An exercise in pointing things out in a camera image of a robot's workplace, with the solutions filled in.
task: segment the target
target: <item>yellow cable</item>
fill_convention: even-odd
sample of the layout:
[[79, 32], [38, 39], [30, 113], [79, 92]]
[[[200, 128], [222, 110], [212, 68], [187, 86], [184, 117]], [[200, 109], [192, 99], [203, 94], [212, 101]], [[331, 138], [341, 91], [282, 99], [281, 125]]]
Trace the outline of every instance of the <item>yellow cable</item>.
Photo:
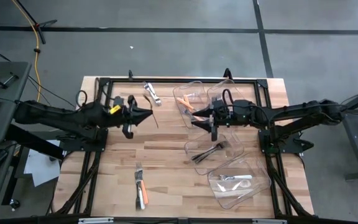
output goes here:
[[[39, 40], [38, 40], [38, 34], [37, 31], [35, 31], [34, 26], [32, 25], [30, 19], [27, 17], [27, 15], [23, 12], [22, 8], [16, 3], [15, 0], [12, 0], [13, 4], [15, 4], [15, 6], [20, 10], [20, 12], [22, 13], [22, 15], [25, 17], [25, 19], [27, 19], [27, 21], [29, 22], [32, 30], [34, 31], [35, 34], [35, 38], [37, 39], [37, 46], [35, 47], [35, 49], [39, 50]], [[37, 76], [38, 79], [38, 83], [40, 84], [38, 86], [38, 95], [37, 95], [37, 102], [40, 101], [40, 95], [41, 95], [41, 80], [40, 80], [40, 76], [38, 74], [38, 52], [35, 53], [35, 62], [34, 62], [34, 70], [35, 70], [35, 74]]]

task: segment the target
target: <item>yellow tag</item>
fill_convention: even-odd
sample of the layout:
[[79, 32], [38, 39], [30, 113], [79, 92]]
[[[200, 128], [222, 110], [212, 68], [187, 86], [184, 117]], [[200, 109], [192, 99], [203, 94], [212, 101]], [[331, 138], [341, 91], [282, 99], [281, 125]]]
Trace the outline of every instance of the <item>yellow tag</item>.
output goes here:
[[110, 109], [110, 114], [117, 112], [119, 109], [121, 109], [121, 107], [119, 105], [116, 105], [115, 107]]

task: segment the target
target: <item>metal utensil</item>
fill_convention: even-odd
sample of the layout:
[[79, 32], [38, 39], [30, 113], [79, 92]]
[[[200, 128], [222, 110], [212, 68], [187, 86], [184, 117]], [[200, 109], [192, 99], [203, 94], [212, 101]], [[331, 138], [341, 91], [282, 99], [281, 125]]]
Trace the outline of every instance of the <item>metal utensil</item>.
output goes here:
[[136, 162], [136, 170], [137, 173], [139, 175], [139, 181], [140, 181], [140, 187], [142, 189], [142, 198], [143, 198], [143, 202], [145, 205], [147, 205], [149, 203], [149, 198], [147, 196], [147, 192], [146, 192], [146, 186], [144, 184], [143, 181], [143, 167], [142, 167], [142, 163], [140, 162]]
[[137, 184], [137, 172], [135, 172], [135, 185], [136, 185], [136, 200], [135, 200], [135, 209], [139, 211], [141, 208], [140, 205], [140, 197], [139, 197], [139, 191], [138, 191], [138, 184]]
[[192, 113], [188, 109], [185, 108], [185, 106], [183, 106], [183, 105], [178, 105], [178, 106], [179, 106], [180, 112], [185, 115], [188, 115], [192, 121], [194, 121], [194, 120], [203, 121], [203, 119], [193, 116]]
[[135, 181], [136, 181], [136, 191], [137, 191], [137, 197], [136, 197], [136, 203], [137, 203], [137, 199], [139, 198], [139, 204], [136, 205], [137, 210], [140, 209], [144, 209], [145, 205], [144, 205], [144, 201], [143, 201], [143, 194], [142, 194], [142, 189], [141, 189], [141, 184], [140, 184], [140, 174], [139, 172], [135, 172]]
[[190, 111], [185, 108], [185, 106], [183, 106], [183, 105], [178, 105], [178, 107], [179, 107], [180, 112], [183, 113], [183, 114], [185, 114], [185, 115], [188, 115], [188, 116], [191, 118], [191, 120], [196, 119], [196, 118], [190, 113]]
[[204, 160], [205, 158], [207, 158], [209, 155], [211, 155], [213, 152], [215, 152], [218, 149], [224, 149], [226, 147], [229, 147], [230, 144], [228, 141], [223, 141], [223, 142], [219, 142], [217, 143], [217, 145], [215, 145], [214, 147], [208, 149], [206, 152], [197, 154], [195, 156], [191, 157], [191, 160], [194, 161], [196, 164], [200, 163], [202, 160]]
[[157, 106], [161, 106], [161, 100], [160, 98], [155, 94], [155, 90], [153, 88], [153, 85], [151, 83], [145, 82], [144, 88], [150, 92], [150, 95], [152, 96], [155, 104]]
[[250, 180], [250, 179], [252, 179], [252, 175], [234, 175], [234, 176], [219, 175], [219, 178], [221, 180], [234, 180], [234, 179], [247, 179], [247, 180]]

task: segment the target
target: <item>utensil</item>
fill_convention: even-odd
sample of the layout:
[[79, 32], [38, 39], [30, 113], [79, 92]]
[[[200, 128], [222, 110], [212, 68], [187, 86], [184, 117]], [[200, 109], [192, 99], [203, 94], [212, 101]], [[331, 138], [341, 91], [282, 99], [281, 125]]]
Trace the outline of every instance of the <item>utensil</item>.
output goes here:
[[180, 112], [188, 115], [190, 117], [190, 119], [192, 119], [192, 120], [196, 119], [198, 121], [202, 121], [201, 118], [199, 118], [197, 116], [193, 116], [192, 113], [188, 109], [185, 108], [185, 106], [183, 106], [183, 105], [178, 105], [178, 106], [179, 106]]
[[187, 103], [186, 101], [184, 101], [183, 99], [177, 97], [177, 101], [179, 101], [179, 103], [181, 103], [181, 104], [187, 106], [187, 108], [194, 110], [194, 107], [191, 106], [191, 105], [190, 105], [189, 103]]
[[145, 82], [144, 88], [150, 92], [150, 95], [152, 96], [155, 104], [157, 106], [161, 106], [161, 100], [160, 98], [155, 94], [155, 90], [153, 88], [153, 85], [151, 83]]
[[216, 150], [224, 149], [225, 147], [229, 147], [229, 146], [230, 146], [230, 144], [228, 141], [219, 142], [219, 143], [217, 143], [217, 145], [208, 149], [206, 152], [192, 156], [191, 160], [194, 161], [196, 164], [198, 164], [201, 161], [203, 161], [205, 158], [207, 158], [209, 155], [211, 155], [213, 152], [215, 152]]
[[136, 200], [135, 200], [135, 209], [137, 211], [139, 211], [140, 209], [142, 209], [141, 205], [140, 205], [140, 197], [139, 197], [139, 186], [137, 184], [137, 172], [135, 172], [135, 185], [136, 185]]
[[143, 181], [143, 167], [142, 163], [136, 162], [136, 171], [139, 175], [139, 181], [140, 181], [140, 187], [142, 189], [142, 198], [144, 201], [144, 204], [147, 205], [149, 203], [149, 198], [147, 196], [146, 187]]
[[252, 175], [234, 175], [234, 176], [219, 175], [219, 178], [221, 180], [234, 180], [234, 179], [247, 179], [247, 180], [250, 180], [250, 179], [252, 179]]

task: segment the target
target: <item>orange handle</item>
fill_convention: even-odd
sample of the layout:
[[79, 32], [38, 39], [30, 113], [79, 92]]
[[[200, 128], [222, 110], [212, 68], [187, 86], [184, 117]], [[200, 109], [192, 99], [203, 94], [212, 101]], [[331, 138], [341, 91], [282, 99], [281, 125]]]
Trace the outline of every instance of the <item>orange handle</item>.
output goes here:
[[183, 99], [185, 99], [186, 103], [190, 104], [189, 98], [187, 97], [187, 95], [183, 95]]
[[142, 194], [143, 194], [143, 202], [145, 205], [149, 203], [149, 198], [147, 197], [146, 188], [144, 187], [143, 180], [140, 181], [140, 186], [142, 187]]
[[177, 97], [177, 101], [179, 101], [181, 104], [187, 106], [189, 109], [194, 109], [194, 107], [192, 107], [189, 103], [187, 103], [186, 101], [184, 101], [183, 99]]

